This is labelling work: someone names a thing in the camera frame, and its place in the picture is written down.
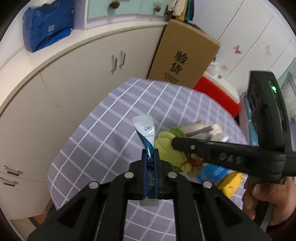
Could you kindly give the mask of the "right hand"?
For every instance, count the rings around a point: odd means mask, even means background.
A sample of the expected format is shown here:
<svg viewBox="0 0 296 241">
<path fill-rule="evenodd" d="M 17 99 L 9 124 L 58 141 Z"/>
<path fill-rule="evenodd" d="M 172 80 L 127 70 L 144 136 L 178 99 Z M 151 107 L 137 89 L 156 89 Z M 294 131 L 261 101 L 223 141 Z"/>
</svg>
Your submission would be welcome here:
<svg viewBox="0 0 296 241">
<path fill-rule="evenodd" d="M 285 222 L 295 212 L 295 184 L 291 177 L 286 178 L 284 184 L 257 184 L 252 188 L 249 181 L 246 181 L 244 189 L 242 210 L 251 219 L 256 215 L 256 200 L 274 204 L 270 226 Z"/>
</svg>

